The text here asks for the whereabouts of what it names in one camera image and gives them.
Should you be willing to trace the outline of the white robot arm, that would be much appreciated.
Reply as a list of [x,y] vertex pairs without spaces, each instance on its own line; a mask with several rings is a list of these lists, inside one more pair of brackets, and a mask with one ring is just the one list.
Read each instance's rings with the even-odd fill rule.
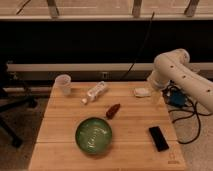
[[154,59],[154,68],[147,81],[156,90],[164,90],[172,80],[187,94],[213,113],[213,82],[187,68],[190,61],[185,49],[161,53]]

